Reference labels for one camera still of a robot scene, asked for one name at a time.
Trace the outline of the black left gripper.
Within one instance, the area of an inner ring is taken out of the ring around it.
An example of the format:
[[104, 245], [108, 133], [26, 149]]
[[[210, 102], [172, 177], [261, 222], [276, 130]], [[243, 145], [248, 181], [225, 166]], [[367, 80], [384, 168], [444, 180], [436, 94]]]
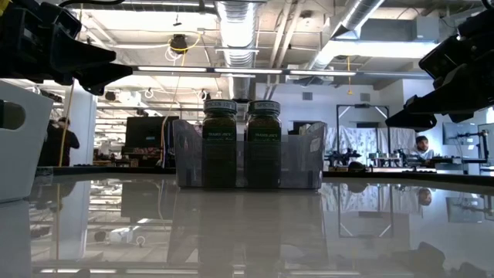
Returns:
[[92, 95], [133, 74], [111, 63], [116, 53], [75, 38], [81, 22], [68, 10], [36, 0], [0, 0], [0, 79], [54, 80], [79, 85]]

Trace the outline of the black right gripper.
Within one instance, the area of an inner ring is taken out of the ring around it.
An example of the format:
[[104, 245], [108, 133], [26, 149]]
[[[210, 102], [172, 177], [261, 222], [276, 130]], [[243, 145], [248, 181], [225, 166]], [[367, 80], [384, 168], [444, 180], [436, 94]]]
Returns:
[[494, 106], [494, 6], [467, 18], [419, 66], [438, 88], [386, 119], [388, 127], [427, 131], [437, 124], [433, 114], [467, 119]]

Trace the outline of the glass oregano jar green label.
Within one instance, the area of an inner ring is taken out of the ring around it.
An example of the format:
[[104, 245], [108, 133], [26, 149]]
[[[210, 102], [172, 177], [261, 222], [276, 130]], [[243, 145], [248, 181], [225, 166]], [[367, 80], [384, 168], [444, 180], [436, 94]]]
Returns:
[[281, 176], [281, 106], [272, 100], [248, 103], [245, 176], [250, 188], [278, 188]]
[[234, 188], [237, 174], [237, 105], [232, 100], [206, 100], [202, 123], [201, 174], [205, 188]]

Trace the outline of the computer monitor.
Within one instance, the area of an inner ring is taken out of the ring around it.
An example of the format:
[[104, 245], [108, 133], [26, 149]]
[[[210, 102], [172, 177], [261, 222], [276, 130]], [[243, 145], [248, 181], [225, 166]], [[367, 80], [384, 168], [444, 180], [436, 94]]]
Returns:
[[442, 143], [444, 145], [476, 145], [479, 142], [478, 128], [475, 124], [442, 124]]

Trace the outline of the person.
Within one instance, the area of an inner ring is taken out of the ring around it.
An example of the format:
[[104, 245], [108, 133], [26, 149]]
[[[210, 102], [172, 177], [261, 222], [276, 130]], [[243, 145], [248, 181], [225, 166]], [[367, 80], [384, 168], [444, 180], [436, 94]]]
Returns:
[[38, 161], [39, 167], [69, 166], [70, 150], [80, 148], [79, 140], [69, 130], [69, 126], [70, 120], [67, 117], [61, 117], [57, 122], [49, 121]]
[[423, 161], [430, 160], [435, 156], [434, 151], [429, 147], [428, 139], [422, 135], [415, 138], [415, 147], [410, 154]]

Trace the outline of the white building column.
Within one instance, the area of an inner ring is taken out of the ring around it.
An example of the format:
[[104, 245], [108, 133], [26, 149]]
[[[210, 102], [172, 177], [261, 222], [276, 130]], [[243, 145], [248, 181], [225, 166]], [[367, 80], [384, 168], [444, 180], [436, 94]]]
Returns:
[[77, 136], [80, 147], [70, 150], [69, 165], [92, 164], [97, 98], [86, 91], [74, 91], [70, 99], [71, 104], [64, 105], [64, 114], [69, 107], [69, 130]]

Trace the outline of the white patterned curtain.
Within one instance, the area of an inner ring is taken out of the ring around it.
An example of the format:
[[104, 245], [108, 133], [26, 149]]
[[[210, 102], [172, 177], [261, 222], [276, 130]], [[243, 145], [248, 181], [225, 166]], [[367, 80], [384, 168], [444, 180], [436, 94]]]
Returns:
[[341, 154], [350, 148], [363, 157], [369, 153], [393, 153], [397, 150], [409, 150], [415, 146], [416, 133], [412, 129], [390, 128], [390, 135], [386, 127], [355, 128], [330, 127], [326, 137], [326, 154], [339, 151]]

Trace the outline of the large black screen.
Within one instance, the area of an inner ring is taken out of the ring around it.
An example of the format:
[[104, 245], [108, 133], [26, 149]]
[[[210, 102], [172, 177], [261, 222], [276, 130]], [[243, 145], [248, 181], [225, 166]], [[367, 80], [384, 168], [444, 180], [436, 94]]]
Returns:
[[128, 117], [125, 133], [124, 154], [135, 153], [134, 149], [165, 147], [166, 152], [174, 149], [173, 121], [179, 117]]

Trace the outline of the white plastic bin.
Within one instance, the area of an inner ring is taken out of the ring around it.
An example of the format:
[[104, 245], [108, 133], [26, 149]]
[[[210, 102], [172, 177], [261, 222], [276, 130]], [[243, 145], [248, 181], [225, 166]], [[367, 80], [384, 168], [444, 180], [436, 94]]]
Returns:
[[53, 101], [0, 81], [0, 203], [30, 194]]

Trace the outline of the grey translucent plastic bin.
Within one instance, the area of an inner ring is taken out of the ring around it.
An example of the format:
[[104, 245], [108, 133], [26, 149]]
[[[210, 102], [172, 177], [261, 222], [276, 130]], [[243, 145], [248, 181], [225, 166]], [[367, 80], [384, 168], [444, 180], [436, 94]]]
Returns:
[[318, 189], [322, 183], [327, 125], [280, 142], [207, 142], [184, 120], [175, 120], [177, 183], [181, 188]]

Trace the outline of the long ceiling light strip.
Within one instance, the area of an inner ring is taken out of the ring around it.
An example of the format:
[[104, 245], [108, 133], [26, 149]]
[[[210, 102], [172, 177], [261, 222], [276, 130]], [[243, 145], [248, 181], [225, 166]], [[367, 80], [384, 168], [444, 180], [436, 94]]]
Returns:
[[268, 68], [235, 68], [235, 67], [202, 67], [202, 66], [131, 66], [134, 74], [148, 76], [166, 75], [297, 75], [297, 76], [356, 76], [352, 71], [305, 70], [305, 69], [268, 69]]

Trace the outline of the black metal workstation frame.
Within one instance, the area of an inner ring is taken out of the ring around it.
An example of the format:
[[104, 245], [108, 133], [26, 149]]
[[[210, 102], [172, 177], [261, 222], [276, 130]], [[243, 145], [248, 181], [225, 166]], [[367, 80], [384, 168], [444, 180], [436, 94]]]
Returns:
[[348, 166], [350, 163], [351, 158], [357, 158], [357, 152], [355, 150], [350, 151], [350, 149], [347, 149], [347, 152], [345, 154], [340, 153], [340, 118], [350, 109], [370, 109], [374, 108], [379, 114], [381, 114], [384, 119], [388, 119], [390, 117], [390, 109], [389, 106], [385, 105], [371, 105], [368, 103], [357, 103], [357, 104], [337, 104], [336, 105], [336, 113], [337, 113], [337, 119], [336, 119], [336, 138], [337, 138], [337, 149], [334, 151], [334, 154], [336, 155], [335, 158], [333, 158], [331, 164], [336, 167], [337, 164], [341, 164], [342, 167]]

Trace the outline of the black metal table frame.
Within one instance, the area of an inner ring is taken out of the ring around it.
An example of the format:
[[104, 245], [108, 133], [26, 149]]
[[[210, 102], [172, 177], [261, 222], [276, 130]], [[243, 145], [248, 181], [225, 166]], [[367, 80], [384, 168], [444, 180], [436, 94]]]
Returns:
[[[35, 177], [54, 177], [62, 175], [176, 175], [172, 169], [160, 168], [118, 168], [118, 167], [37, 167]], [[426, 171], [370, 172], [348, 173], [342, 171], [323, 171], [317, 177], [321, 178], [391, 178], [410, 179], [427, 182], [442, 182], [450, 184], [475, 185], [494, 188], [494, 177], [481, 175], [451, 175], [437, 174]]]

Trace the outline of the silver ceiling air duct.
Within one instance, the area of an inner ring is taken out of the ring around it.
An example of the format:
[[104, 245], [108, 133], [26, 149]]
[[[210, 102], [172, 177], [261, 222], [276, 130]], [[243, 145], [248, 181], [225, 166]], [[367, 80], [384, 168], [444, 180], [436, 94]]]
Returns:
[[220, 34], [225, 65], [239, 69], [254, 66], [255, 24], [258, 4], [243, 1], [215, 3], [219, 17]]

